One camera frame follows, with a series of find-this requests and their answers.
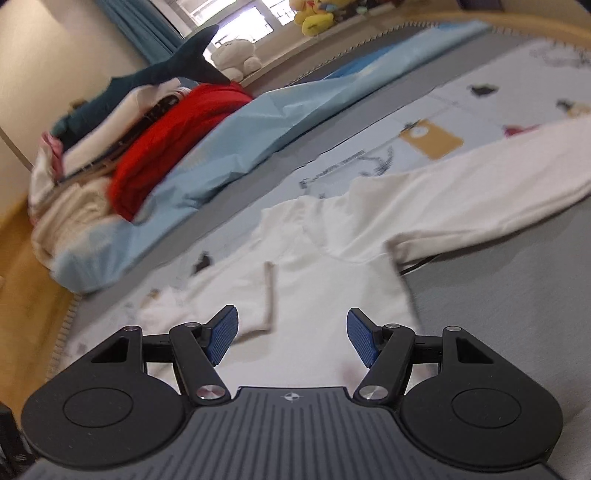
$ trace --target folded clothes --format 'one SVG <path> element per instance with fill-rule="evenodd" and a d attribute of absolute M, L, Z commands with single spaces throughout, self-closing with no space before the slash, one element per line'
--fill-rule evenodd
<path fill-rule="evenodd" d="M 63 172 L 69 176 L 100 156 L 141 119 L 162 98 L 180 87 L 179 79 L 161 85 L 143 85 L 133 89 L 107 118 L 63 157 Z"/>
<path fill-rule="evenodd" d="M 133 220 L 168 172 L 222 120 L 251 100 L 235 82 L 193 89 L 123 155 L 108 192 L 113 209 Z"/>
<path fill-rule="evenodd" d="M 101 178 L 68 188 L 35 225 L 33 252 L 51 268 L 53 258 L 69 247 L 87 228 L 111 211 L 106 191 L 111 179 Z"/>
<path fill-rule="evenodd" d="M 139 121 L 132 126 L 125 135 L 109 146 L 101 155 L 85 163 L 81 168 L 71 171 L 57 181 L 58 185 L 70 183 L 77 180 L 80 176 L 93 177 L 102 176 L 115 169 L 121 155 L 154 123 L 160 120 L 172 107 L 177 105 L 185 98 L 191 90 L 179 88 L 175 92 L 167 95 L 154 105 Z"/>
<path fill-rule="evenodd" d="M 47 210 L 53 196 L 55 178 L 61 175 L 61 154 L 63 145 L 48 132 L 41 134 L 39 152 L 29 182 L 29 218 L 33 223 Z"/>
<path fill-rule="evenodd" d="M 51 134 L 43 133 L 29 188 L 29 216 L 32 223 L 35 224 L 59 195 L 70 186 L 75 183 L 85 184 L 113 171 L 121 155 L 133 142 L 188 95 L 189 91 L 180 87 L 161 99 L 106 151 L 101 152 L 101 155 L 87 161 L 81 168 L 72 171 L 67 176 L 64 176 L 63 173 L 61 142 Z"/>

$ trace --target hoodie sleeve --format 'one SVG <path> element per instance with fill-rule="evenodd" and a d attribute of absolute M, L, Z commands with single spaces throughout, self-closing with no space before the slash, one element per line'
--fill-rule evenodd
<path fill-rule="evenodd" d="M 359 178 L 311 206 L 313 241 L 347 261 L 394 260 L 515 232 L 591 191 L 591 116 L 549 125 L 404 174 Z"/>

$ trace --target white hoodie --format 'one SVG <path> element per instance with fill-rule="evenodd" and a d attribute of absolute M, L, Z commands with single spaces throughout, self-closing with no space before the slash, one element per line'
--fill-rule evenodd
<path fill-rule="evenodd" d="M 353 391 L 367 370 L 347 337 L 351 307 L 379 325 L 417 328 L 396 264 L 502 237 L 590 192 L 591 116 L 408 173 L 359 178 L 341 197 L 303 196 L 265 210 L 244 247 L 185 291 L 163 292 L 139 324 L 146 334 L 164 333 L 234 304 L 237 341 L 217 367 L 232 392 Z M 174 382 L 170 367 L 157 376 Z"/>

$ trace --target red cloth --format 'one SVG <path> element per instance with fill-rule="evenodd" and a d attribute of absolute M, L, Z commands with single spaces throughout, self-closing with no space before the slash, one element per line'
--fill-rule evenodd
<path fill-rule="evenodd" d="M 122 156 L 107 194 L 113 209 L 133 220 L 168 172 L 217 124 L 251 100 L 235 82 L 193 89 Z"/>

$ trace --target blue gripper pad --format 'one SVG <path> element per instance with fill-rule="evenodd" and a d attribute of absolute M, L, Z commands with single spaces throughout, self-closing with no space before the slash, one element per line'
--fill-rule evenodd
<path fill-rule="evenodd" d="M 363 364 L 367 368 L 371 367 L 378 357 L 379 350 L 372 331 L 353 310 L 347 314 L 347 335 Z"/>
<path fill-rule="evenodd" d="M 212 336 L 205 354 L 215 367 L 222 361 L 230 348 L 230 344 L 238 333 L 238 310 L 232 305 L 226 305 L 214 318 L 205 324 L 211 328 Z"/>

